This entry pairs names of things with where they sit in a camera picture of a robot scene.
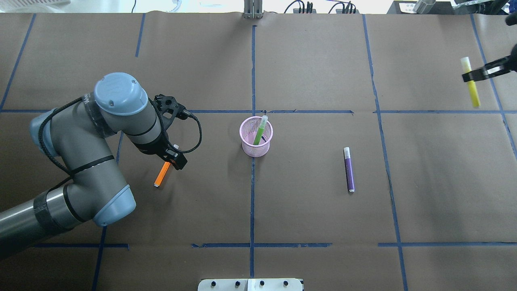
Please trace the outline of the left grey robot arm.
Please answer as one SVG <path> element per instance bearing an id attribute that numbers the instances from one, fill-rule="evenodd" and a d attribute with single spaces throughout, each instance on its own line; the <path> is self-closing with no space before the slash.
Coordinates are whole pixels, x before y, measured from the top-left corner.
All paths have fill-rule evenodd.
<path id="1" fill-rule="evenodd" d="M 166 132 L 175 118 L 195 116 L 172 96 L 149 99 L 125 72 L 105 75 L 91 93 L 34 118 L 34 144 L 67 178 L 1 213 L 1 259 L 87 221 L 103 227 L 131 214 L 136 201 L 106 138 L 122 132 L 140 152 L 181 170 L 186 151 Z"/>

